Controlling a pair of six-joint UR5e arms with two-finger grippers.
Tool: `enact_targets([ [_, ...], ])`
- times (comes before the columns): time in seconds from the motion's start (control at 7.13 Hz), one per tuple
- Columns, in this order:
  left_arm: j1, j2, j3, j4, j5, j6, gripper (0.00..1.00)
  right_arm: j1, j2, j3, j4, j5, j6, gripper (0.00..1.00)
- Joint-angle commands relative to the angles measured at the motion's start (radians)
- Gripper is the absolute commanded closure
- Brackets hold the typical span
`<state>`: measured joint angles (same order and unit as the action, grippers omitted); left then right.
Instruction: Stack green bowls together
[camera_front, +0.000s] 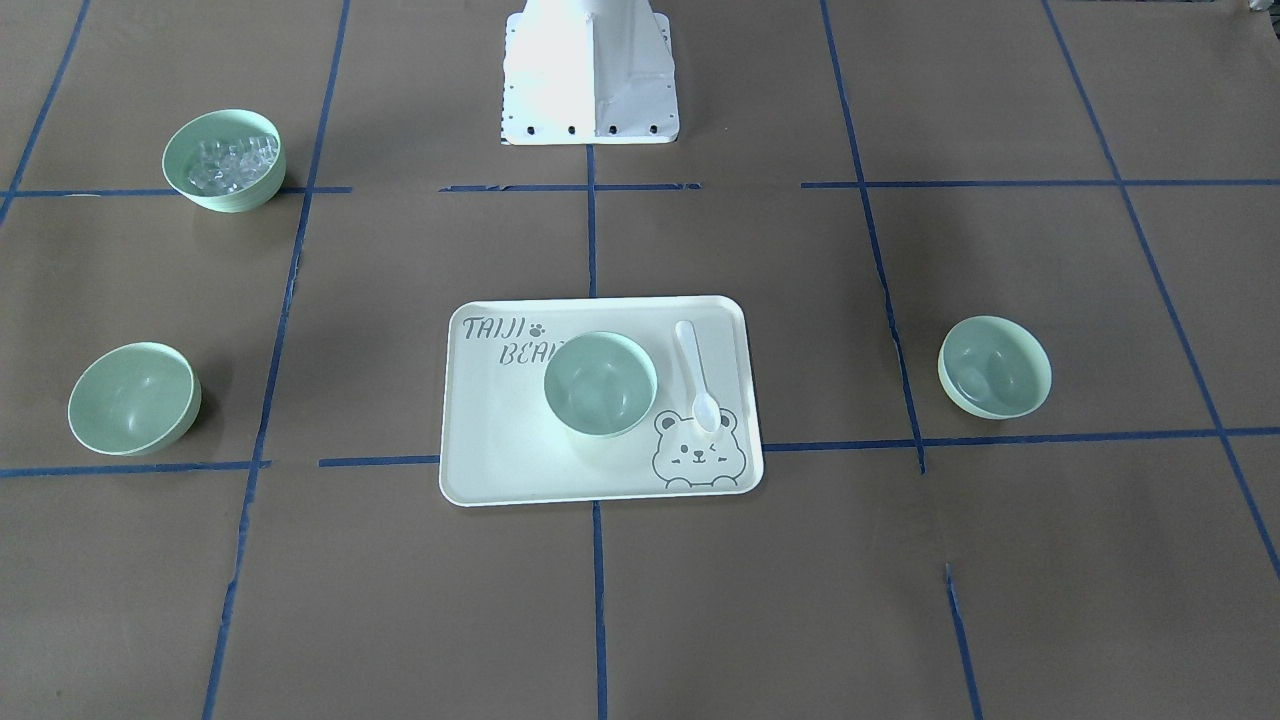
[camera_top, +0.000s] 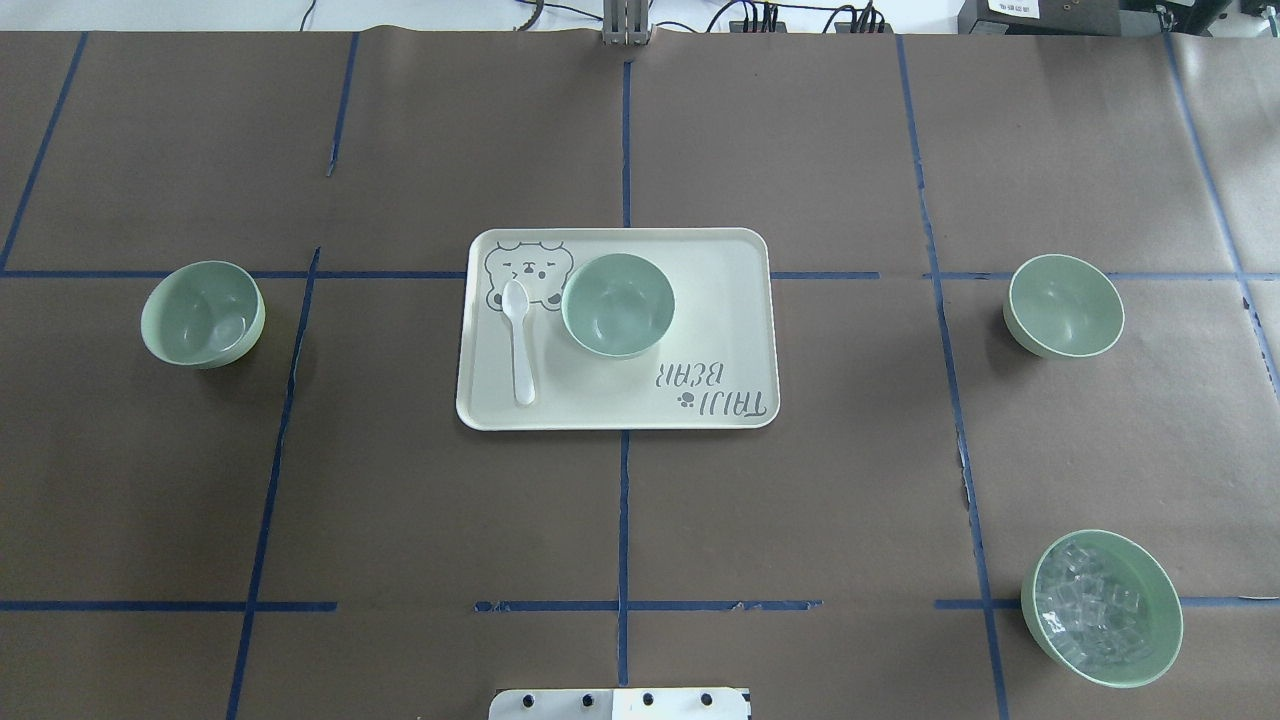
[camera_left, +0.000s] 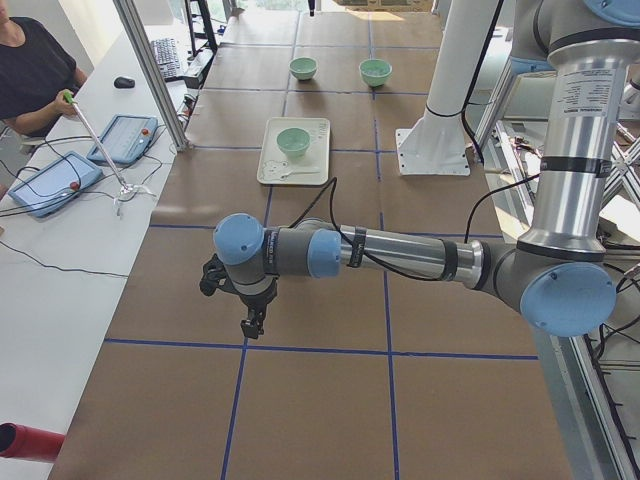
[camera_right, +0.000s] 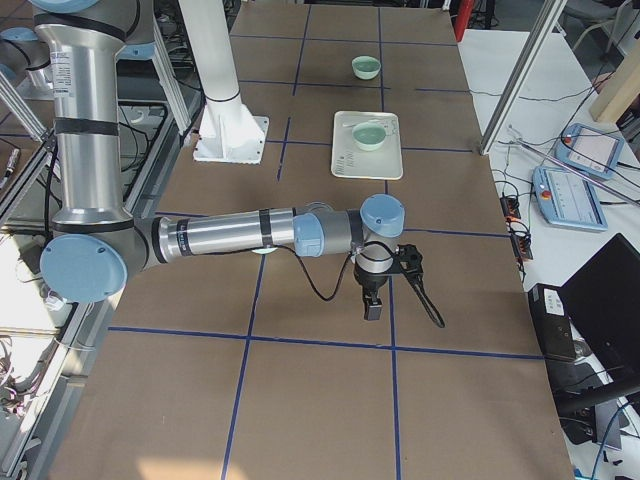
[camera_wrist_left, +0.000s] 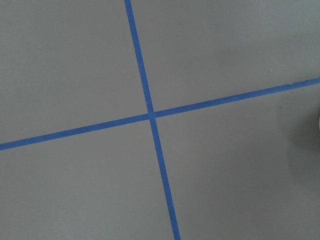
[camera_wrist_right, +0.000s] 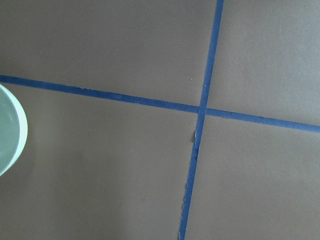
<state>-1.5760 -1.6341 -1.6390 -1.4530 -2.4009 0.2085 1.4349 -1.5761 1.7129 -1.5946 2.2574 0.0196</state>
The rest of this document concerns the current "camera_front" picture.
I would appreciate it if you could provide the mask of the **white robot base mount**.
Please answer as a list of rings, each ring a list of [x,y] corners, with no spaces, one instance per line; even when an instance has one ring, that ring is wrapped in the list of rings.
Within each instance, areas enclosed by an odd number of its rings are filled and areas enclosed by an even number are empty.
[[[669,18],[649,1],[527,1],[504,27],[500,141],[672,143],[681,131]]]

